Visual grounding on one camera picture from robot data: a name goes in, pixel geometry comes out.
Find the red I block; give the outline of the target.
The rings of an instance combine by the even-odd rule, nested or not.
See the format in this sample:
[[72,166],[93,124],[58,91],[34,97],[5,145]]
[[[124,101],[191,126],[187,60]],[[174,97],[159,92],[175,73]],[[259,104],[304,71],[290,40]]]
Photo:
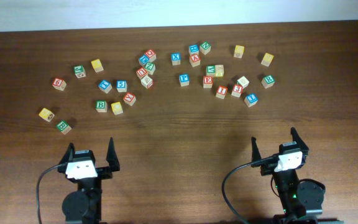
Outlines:
[[223,100],[226,94],[227,94],[227,88],[225,86],[219,85],[216,91],[216,97]]

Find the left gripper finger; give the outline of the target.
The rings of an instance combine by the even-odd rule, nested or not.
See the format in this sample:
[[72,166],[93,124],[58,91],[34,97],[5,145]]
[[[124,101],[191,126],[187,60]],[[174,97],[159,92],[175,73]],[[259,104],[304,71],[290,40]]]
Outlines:
[[67,164],[73,160],[73,156],[75,154],[75,147],[74,144],[71,142],[68,145],[66,153],[63,155],[62,159],[60,160],[59,164]]
[[109,139],[106,161],[108,162],[109,168],[112,172],[120,171],[120,163],[119,159],[117,158],[116,150],[114,147],[114,140],[112,137]]

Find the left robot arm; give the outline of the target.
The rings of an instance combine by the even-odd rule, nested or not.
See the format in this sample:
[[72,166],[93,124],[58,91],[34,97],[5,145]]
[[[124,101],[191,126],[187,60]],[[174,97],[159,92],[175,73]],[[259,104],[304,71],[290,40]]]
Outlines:
[[76,151],[70,143],[61,158],[58,172],[77,185],[77,190],[69,193],[62,202],[62,212],[66,223],[100,223],[102,185],[112,179],[112,173],[120,171],[120,163],[111,138],[106,154],[107,166],[96,167],[96,159],[91,150]]

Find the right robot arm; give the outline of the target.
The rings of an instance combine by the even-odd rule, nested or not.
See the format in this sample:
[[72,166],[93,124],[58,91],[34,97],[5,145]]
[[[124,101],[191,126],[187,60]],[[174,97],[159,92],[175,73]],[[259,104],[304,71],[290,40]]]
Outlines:
[[284,214],[275,215],[274,223],[318,223],[323,213],[325,185],[313,179],[299,179],[296,171],[303,167],[309,147],[291,128],[291,142],[279,145],[279,152],[262,158],[256,138],[251,138],[252,167],[260,167],[262,176],[271,175],[277,187]]

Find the yellow C block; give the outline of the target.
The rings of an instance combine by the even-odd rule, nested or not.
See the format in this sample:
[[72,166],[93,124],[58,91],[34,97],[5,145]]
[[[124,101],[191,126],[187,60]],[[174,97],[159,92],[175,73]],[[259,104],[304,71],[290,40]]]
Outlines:
[[111,104],[111,109],[114,115],[119,115],[123,113],[123,108],[120,102],[115,102]]

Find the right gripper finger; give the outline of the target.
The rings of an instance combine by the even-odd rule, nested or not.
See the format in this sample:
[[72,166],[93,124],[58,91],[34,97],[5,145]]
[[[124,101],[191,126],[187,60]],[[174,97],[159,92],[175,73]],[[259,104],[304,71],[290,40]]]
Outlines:
[[261,155],[260,155],[259,148],[257,146],[255,137],[251,137],[251,145],[252,145],[252,159],[251,159],[251,162],[253,164],[256,164],[262,158],[261,158]]
[[299,148],[301,149],[302,153],[308,154],[309,147],[305,144],[305,142],[299,136],[299,134],[297,133],[297,131],[294,127],[291,127],[290,134],[292,136],[293,141],[295,141],[299,145]]

